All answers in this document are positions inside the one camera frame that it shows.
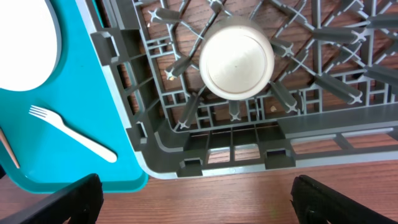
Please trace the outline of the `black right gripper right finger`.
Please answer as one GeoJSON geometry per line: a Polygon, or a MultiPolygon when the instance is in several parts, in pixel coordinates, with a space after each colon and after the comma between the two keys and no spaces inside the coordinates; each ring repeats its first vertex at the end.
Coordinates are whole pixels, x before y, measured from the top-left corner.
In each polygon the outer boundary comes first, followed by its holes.
{"type": "Polygon", "coordinates": [[[397,224],[307,175],[294,179],[290,194],[300,224],[397,224]]]}

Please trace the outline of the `large white plate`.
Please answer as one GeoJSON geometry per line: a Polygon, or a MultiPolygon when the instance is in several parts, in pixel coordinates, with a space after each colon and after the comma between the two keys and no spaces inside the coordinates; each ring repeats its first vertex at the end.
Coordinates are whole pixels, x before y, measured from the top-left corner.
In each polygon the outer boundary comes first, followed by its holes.
{"type": "Polygon", "coordinates": [[[58,18],[49,0],[1,0],[1,88],[44,84],[62,53],[58,18]]]}

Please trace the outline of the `wooden chopstick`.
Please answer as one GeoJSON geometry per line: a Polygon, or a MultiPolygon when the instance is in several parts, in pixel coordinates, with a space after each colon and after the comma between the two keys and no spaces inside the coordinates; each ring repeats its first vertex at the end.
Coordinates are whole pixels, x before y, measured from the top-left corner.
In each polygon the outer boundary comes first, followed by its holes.
{"type": "Polygon", "coordinates": [[[6,138],[6,135],[2,131],[2,129],[0,129],[0,137],[1,137],[1,142],[4,145],[6,151],[9,154],[9,156],[10,156],[11,160],[13,161],[14,165],[16,166],[17,169],[20,169],[21,166],[20,166],[20,164],[19,164],[19,162],[18,162],[18,160],[17,160],[17,158],[16,158],[16,156],[15,156],[15,154],[14,154],[14,152],[13,152],[13,150],[12,150],[8,140],[7,140],[7,138],[6,138]]]}

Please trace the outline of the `frosted white cup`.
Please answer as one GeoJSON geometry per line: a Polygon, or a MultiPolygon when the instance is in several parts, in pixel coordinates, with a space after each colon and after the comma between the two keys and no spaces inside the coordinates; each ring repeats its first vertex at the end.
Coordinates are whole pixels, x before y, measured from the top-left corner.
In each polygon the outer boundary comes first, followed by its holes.
{"type": "Polygon", "coordinates": [[[264,31],[247,17],[230,16],[205,34],[199,70],[216,96],[245,100],[268,84],[274,63],[274,51],[264,31]]]}

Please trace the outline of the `white plastic fork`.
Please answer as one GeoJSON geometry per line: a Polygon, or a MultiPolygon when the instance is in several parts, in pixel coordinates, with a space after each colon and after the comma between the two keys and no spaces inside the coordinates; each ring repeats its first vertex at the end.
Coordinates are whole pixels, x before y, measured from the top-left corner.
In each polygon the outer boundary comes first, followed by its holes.
{"type": "Polygon", "coordinates": [[[96,155],[100,156],[105,161],[109,163],[115,163],[117,161],[118,156],[115,152],[66,126],[63,122],[62,117],[58,113],[45,108],[41,108],[39,106],[31,105],[29,109],[29,114],[46,121],[48,124],[51,124],[55,128],[59,129],[61,132],[70,136],[71,138],[94,152],[96,155]]]}

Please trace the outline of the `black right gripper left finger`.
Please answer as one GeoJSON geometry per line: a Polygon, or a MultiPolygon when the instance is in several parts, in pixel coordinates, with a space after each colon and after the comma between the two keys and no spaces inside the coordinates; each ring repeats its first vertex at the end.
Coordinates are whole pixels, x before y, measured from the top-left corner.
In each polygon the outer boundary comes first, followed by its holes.
{"type": "Polygon", "coordinates": [[[91,223],[95,224],[104,202],[97,174],[60,189],[36,204],[1,220],[1,223],[91,223]]]}

